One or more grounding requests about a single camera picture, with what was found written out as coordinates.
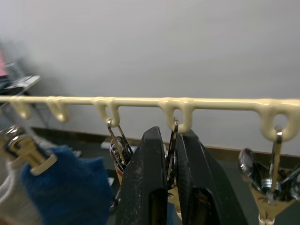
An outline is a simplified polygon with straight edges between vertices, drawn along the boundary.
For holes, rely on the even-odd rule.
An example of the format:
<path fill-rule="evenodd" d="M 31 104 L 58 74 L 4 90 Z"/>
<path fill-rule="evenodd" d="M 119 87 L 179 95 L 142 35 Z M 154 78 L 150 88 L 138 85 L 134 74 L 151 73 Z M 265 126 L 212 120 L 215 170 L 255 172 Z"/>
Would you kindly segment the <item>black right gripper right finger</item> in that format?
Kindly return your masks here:
<path fill-rule="evenodd" d="M 193 130 L 177 137 L 176 160 L 184 225 L 248 223 L 225 171 Z"/>

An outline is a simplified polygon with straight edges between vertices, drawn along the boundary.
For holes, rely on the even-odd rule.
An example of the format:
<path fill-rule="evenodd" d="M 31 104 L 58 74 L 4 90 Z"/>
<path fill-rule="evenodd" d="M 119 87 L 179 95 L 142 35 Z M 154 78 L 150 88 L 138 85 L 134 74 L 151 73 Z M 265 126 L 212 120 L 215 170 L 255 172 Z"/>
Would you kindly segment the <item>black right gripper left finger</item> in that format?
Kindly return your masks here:
<path fill-rule="evenodd" d="M 127 165 L 120 187 L 117 225 L 167 223 L 165 152 L 158 126 L 144 132 Z"/>

